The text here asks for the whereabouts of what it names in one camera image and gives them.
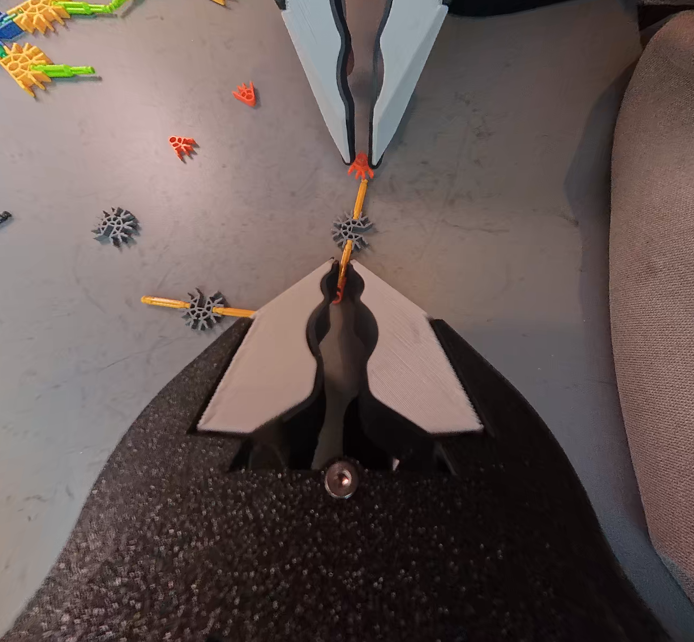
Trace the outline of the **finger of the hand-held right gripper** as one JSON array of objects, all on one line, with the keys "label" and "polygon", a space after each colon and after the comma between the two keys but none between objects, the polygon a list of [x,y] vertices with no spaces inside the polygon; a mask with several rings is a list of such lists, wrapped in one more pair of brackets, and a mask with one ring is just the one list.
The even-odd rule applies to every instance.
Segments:
[{"label": "finger of the hand-held right gripper", "polygon": [[378,167],[447,15],[444,0],[386,0],[373,52],[369,162]]},{"label": "finger of the hand-held right gripper", "polygon": [[325,125],[346,164],[354,161],[355,109],[348,84],[351,36],[343,0],[284,0],[282,17]]}]

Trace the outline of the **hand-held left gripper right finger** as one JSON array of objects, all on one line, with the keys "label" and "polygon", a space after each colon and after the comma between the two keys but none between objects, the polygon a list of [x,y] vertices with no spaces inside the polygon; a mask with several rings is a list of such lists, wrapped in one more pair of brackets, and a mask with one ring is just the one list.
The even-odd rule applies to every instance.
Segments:
[{"label": "hand-held left gripper right finger", "polygon": [[364,283],[360,303],[376,322],[366,366],[371,395],[431,435],[482,430],[427,312],[359,262],[351,265]]}]

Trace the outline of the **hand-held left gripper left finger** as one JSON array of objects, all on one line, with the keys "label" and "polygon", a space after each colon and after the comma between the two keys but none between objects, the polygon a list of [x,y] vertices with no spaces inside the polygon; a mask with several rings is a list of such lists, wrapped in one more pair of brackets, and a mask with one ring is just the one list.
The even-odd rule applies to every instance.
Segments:
[{"label": "hand-held left gripper left finger", "polygon": [[321,390],[337,262],[330,258],[251,317],[198,420],[198,432],[250,435]]}]

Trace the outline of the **grey snowflake connector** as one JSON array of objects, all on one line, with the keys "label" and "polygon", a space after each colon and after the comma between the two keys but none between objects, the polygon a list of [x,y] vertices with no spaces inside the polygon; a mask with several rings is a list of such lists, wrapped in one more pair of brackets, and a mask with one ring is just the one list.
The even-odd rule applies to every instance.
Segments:
[{"label": "grey snowflake connector", "polygon": [[216,313],[214,308],[226,307],[224,295],[217,291],[212,296],[206,296],[203,291],[196,288],[188,293],[189,307],[183,314],[186,326],[198,332],[211,330],[217,325],[222,315]]},{"label": "grey snowflake connector", "polygon": [[374,223],[365,214],[359,213],[354,218],[352,213],[345,213],[338,217],[332,224],[332,238],[339,249],[344,249],[348,241],[352,242],[352,250],[359,252],[369,248],[367,233],[374,227]]},{"label": "grey snowflake connector", "polygon": [[112,207],[109,211],[102,212],[91,232],[99,242],[121,248],[129,245],[140,233],[140,222],[131,211]]}]

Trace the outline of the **toy model with red rod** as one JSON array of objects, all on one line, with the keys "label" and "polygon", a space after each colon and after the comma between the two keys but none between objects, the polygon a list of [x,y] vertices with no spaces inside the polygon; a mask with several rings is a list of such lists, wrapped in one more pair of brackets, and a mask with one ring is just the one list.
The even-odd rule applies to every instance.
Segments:
[{"label": "toy model with red rod", "polygon": [[97,16],[114,14],[120,3],[91,4],[73,0],[26,0],[1,13],[1,70],[23,91],[34,97],[34,90],[44,90],[47,83],[58,78],[94,76],[90,66],[55,64],[41,48],[19,43],[23,34],[45,34],[55,24],[65,25],[74,15]]}]

